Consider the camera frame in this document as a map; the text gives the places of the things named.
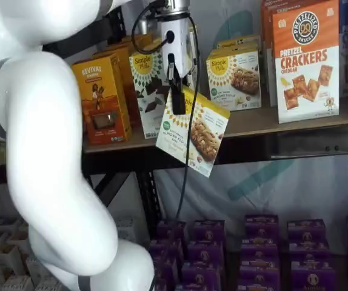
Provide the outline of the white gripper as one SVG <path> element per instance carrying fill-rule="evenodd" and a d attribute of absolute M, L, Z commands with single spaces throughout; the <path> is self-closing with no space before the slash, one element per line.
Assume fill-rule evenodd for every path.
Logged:
<path fill-rule="evenodd" d="M 189 72 L 192 68 L 192 49 L 189 34 L 189 14 L 182 13 L 164 16 L 161 20 L 161 36 L 165 40 L 172 32 L 173 41 L 167 41 L 162 47 L 164 70 L 170 85 L 172 110 L 175 115 L 186 114 L 185 97 L 182 85 L 192 89 L 193 78 Z"/>

